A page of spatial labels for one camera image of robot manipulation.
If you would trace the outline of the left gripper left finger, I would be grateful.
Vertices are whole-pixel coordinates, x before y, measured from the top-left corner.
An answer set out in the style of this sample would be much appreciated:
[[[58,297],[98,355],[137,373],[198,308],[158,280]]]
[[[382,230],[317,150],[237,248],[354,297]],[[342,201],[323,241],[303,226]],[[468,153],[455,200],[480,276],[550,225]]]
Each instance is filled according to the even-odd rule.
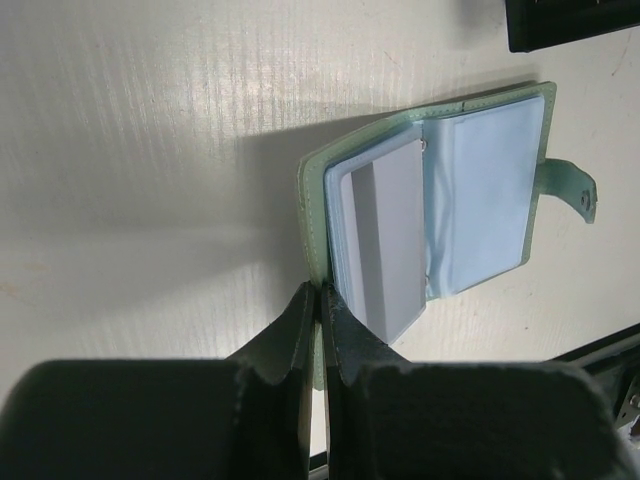
[[[1,411],[5,479],[304,479],[315,290],[224,359],[55,360]]]

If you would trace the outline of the white card with black stripe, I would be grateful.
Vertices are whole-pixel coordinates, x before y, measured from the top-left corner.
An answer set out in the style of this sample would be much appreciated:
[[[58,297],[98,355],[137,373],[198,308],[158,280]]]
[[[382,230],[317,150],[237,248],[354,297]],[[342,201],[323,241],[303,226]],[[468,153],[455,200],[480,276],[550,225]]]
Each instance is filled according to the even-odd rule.
[[[425,305],[421,140],[348,172],[340,193],[346,271],[336,284],[356,318],[392,343]]]

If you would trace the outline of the green leather card holder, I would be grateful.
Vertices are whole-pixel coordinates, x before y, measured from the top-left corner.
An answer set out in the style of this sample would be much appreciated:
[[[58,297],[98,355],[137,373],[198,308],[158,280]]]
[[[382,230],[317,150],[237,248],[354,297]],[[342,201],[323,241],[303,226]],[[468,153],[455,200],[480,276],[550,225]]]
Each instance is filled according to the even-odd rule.
[[[346,271],[341,179],[385,148],[414,139],[422,142],[426,267],[417,319],[430,301],[524,265],[541,196],[563,201],[593,223],[595,180],[547,154],[556,91],[551,81],[524,83],[399,111],[304,157],[298,218],[311,282],[333,285],[344,299],[336,284]]]

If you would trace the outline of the black plastic card box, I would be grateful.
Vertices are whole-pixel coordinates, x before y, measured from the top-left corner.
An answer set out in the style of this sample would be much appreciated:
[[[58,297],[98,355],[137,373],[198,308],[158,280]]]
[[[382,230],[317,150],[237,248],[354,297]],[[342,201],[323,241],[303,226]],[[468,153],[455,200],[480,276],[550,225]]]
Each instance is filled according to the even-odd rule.
[[[512,53],[529,53],[639,25],[637,0],[506,0],[505,10]]]

